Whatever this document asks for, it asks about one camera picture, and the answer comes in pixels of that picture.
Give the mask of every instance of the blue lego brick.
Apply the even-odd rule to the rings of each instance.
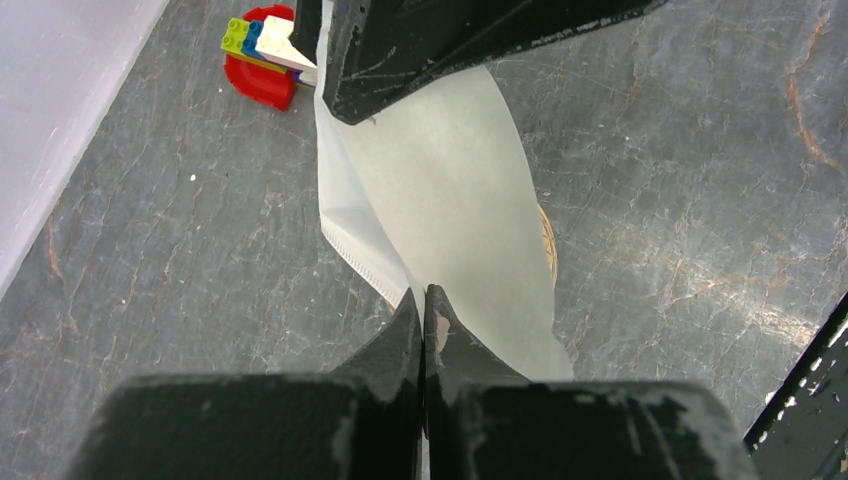
[[[256,51],[256,41],[259,40],[259,35],[262,34],[262,22],[254,20],[250,22],[247,28],[247,36],[244,37],[244,42],[241,44],[241,53],[248,57],[265,60],[259,52]]]

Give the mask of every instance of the white block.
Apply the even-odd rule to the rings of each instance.
[[[256,51],[273,62],[294,70],[303,72],[304,76],[317,78],[318,69],[314,63],[304,57],[289,41],[289,36],[294,31],[294,22],[278,17],[269,16],[262,26],[262,34],[256,41]]]

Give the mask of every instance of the gray marble surface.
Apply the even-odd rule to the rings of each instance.
[[[246,1],[173,0],[0,302],[0,478],[55,478],[151,372],[332,368],[388,318],[318,230],[311,98],[226,82]],[[557,234],[580,379],[747,428],[848,289],[848,4],[680,0],[491,66]]]

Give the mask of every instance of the white wall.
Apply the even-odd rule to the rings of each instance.
[[[0,298],[167,0],[0,0]]]

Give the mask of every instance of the green lego brick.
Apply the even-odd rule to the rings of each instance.
[[[241,55],[241,44],[247,37],[247,30],[250,28],[250,22],[240,18],[231,18],[227,24],[227,33],[221,39],[221,50]]]
[[[248,29],[250,28],[250,22],[247,20],[242,20],[240,18],[231,18],[230,22],[227,24],[227,33],[224,34],[224,38],[221,39],[221,50],[227,52],[228,55],[232,55],[233,57],[252,63],[254,65],[258,65],[262,68],[267,68],[268,70],[272,70],[279,73],[286,73],[286,69],[275,65],[271,62],[265,62],[256,58],[248,57],[247,55],[241,53],[241,45],[244,42],[244,39],[247,37]]]

